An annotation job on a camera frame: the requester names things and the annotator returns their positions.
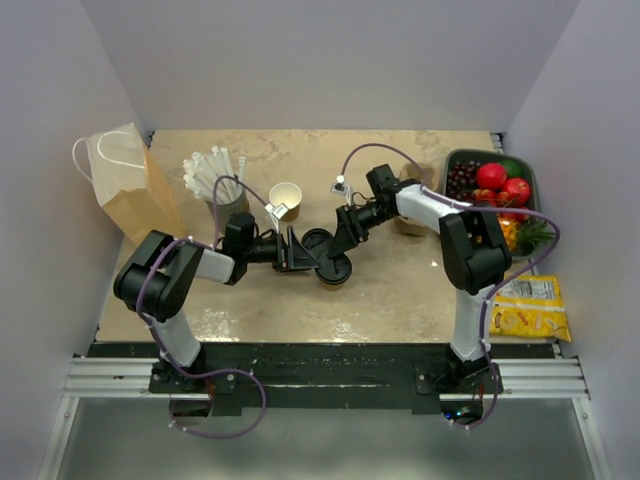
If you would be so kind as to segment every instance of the white wall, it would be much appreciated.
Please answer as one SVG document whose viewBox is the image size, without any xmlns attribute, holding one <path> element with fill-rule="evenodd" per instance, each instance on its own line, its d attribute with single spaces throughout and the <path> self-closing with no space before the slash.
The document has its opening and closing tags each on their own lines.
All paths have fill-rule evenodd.
<svg viewBox="0 0 640 480">
<path fill-rule="evenodd" d="M 4 2 L 0 65 L 0 477 L 22 480 L 93 338 L 120 239 L 70 148 L 136 117 L 77 0 Z"/>
<path fill-rule="evenodd" d="M 640 2 L 582 0 L 507 132 L 564 227 L 560 276 L 616 479 L 640 456 Z"/>
<path fill-rule="evenodd" d="M 149 128 L 511 123 L 578 0 L 82 0 Z"/>
</svg>

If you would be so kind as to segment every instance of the bag handle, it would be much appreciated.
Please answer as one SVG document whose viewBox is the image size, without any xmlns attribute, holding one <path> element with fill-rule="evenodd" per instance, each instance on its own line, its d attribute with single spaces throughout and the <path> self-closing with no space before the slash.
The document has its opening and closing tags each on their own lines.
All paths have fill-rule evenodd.
<svg viewBox="0 0 640 480">
<path fill-rule="evenodd" d="M 115 163 L 116 165 L 124 165 L 124 166 L 127 166 L 127 167 L 144 169 L 143 165 L 134 165 L 133 163 L 121 162 L 120 160 L 114 160 L 113 158 L 109 158 L 104 153 L 102 153 L 102 149 L 100 148 L 100 144 L 102 143 L 102 139 L 104 137 L 106 137 L 107 135 L 112 135 L 114 133 L 121 133 L 123 135 L 129 135 L 131 137 L 135 136 L 132 133 L 123 132 L 122 130 L 112 130 L 110 132 L 103 133 L 102 135 L 100 135 L 100 138 L 98 139 L 98 143 L 96 145 L 96 150 L 98 150 L 98 153 L 100 154 L 100 156 L 102 158 L 104 158 L 106 161 L 111 162 L 111 163 Z M 80 172 L 80 174 L 84 178 L 86 178 L 89 181 L 89 183 L 93 184 L 93 179 L 84 170 L 82 170 L 82 168 L 80 168 L 80 164 L 78 163 L 78 159 L 76 158 L 76 149 L 78 148 L 78 144 L 80 142 L 82 142 L 82 141 L 87 143 L 87 137 L 81 137 L 78 140 L 76 140 L 76 143 L 74 143 L 73 147 L 71 147 L 71 158 L 73 158 L 73 164 L 76 166 L 76 170 L 78 170 L 78 172 Z"/>
<path fill-rule="evenodd" d="M 89 183 L 93 185 L 93 180 L 91 179 L 91 177 L 89 175 L 87 175 L 84 170 L 82 170 L 80 168 L 80 165 L 78 164 L 78 159 L 76 158 L 76 148 L 78 148 L 78 144 L 80 142 L 82 142 L 84 140 L 84 142 L 86 143 L 87 141 L 87 137 L 82 137 L 79 138 L 78 140 L 76 140 L 76 143 L 73 144 L 73 147 L 71 147 L 71 158 L 73 158 L 73 164 L 76 166 L 76 170 L 78 170 L 80 172 L 80 174 L 86 178 L 87 180 L 89 180 Z"/>
</svg>

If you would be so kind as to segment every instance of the table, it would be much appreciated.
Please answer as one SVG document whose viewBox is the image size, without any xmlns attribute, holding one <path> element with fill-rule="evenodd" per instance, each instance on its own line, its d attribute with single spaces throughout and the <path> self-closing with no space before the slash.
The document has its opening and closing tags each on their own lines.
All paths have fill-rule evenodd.
<svg viewBox="0 0 640 480">
<path fill-rule="evenodd" d="M 234 162 L 247 157 L 246 181 L 265 198 L 278 182 L 299 185 L 303 200 L 292 225 L 301 238 L 315 227 L 335 230 L 335 208 L 344 198 L 330 194 L 329 187 L 349 152 L 366 142 L 393 145 L 440 171 L 452 150 L 493 150 L 489 133 L 475 131 L 159 130 L 150 151 L 167 177 L 187 232 L 211 243 L 209 210 L 182 180 L 182 160 L 194 151 L 218 145 L 229 149 Z M 398 173 L 404 160 L 384 149 L 364 149 L 349 164 L 347 179 L 367 194 L 366 172 L 383 163 Z M 269 228 L 260 204 L 253 198 L 250 204 L 260 229 Z M 115 272 L 133 250 L 125 239 Z M 313 272 L 278 274 L 269 265 L 250 265 L 234 287 L 195 280 L 184 306 L 194 334 L 208 342 L 450 341 L 455 290 L 445 276 L 435 234 L 405 236 L 387 222 L 348 255 L 353 274 L 333 292 L 323 289 Z M 96 340 L 139 342 L 151 336 L 110 292 Z"/>
</svg>

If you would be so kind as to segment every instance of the gray floor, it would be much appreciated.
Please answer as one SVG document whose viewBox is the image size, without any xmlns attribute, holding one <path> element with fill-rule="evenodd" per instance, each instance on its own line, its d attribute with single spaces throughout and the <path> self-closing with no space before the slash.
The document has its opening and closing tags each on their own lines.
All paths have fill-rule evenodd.
<svg viewBox="0 0 640 480">
<path fill-rule="evenodd" d="M 83 401 L 60 478 L 593 478 L 570 401 L 503 401 L 470 434 L 404 411 L 269 410 L 257 430 L 226 441 L 167 425 L 166 400 Z"/>
</svg>

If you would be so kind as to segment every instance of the brown paper bag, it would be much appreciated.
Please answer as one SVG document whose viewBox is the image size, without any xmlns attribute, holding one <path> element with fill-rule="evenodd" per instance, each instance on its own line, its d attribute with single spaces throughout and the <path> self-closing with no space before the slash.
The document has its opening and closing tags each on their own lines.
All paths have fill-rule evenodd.
<svg viewBox="0 0 640 480">
<path fill-rule="evenodd" d="M 87 145 L 90 176 L 76 159 L 81 141 Z M 169 185 L 133 123 L 79 139 L 72 156 L 100 206 L 133 243 L 139 245 L 151 230 L 186 236 Z"/>
</svg>

